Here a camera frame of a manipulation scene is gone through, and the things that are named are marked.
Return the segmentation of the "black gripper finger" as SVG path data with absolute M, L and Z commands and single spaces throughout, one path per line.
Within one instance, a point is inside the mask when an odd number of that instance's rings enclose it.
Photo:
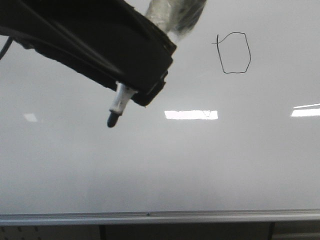
M 0 33 L 106 88 L 127 85 L 140 106 L 163 89 L 176 50 L 124 0 L 3 0 Z

